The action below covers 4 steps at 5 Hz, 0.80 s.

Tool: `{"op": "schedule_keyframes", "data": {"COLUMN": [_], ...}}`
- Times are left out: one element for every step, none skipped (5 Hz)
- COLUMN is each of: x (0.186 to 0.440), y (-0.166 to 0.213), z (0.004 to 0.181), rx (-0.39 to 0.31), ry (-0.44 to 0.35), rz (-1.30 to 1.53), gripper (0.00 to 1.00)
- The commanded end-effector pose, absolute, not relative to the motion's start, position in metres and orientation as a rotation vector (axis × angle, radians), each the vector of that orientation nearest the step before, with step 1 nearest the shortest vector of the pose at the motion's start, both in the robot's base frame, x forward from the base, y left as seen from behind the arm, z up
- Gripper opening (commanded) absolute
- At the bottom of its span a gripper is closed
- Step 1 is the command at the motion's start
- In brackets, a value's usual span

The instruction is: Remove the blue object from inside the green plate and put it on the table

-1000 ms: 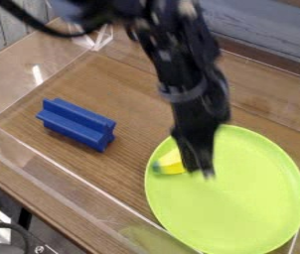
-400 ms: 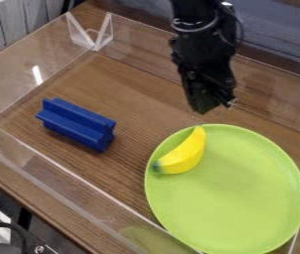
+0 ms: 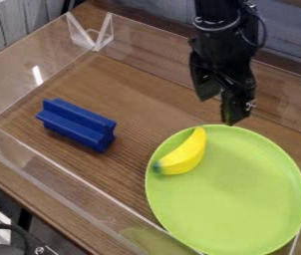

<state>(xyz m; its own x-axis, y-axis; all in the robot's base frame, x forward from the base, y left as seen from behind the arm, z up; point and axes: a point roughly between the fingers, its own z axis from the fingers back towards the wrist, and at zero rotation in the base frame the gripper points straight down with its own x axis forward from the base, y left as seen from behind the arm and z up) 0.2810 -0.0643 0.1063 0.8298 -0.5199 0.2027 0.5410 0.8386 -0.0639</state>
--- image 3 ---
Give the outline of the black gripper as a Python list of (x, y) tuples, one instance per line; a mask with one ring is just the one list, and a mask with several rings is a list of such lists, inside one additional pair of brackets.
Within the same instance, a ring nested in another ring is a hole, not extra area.
[(188, 69), (202, 102), (221, 93), (221, 119), (234, 126), (255, 107), (255, 78), (250, 62), (257, 50), (258, 20), (194, 20), (196, 34), (188, 39)]

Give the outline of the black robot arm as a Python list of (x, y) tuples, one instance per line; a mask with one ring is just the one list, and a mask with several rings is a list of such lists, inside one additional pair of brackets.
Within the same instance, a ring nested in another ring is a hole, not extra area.
[(198, 98), (221, 95), (221, 119), (229, 126), (255, 106), (251, 59), (266, 41), (266, 27), (249, 0), (194, 0), (195, 35), (188, 39), (188, 68)]

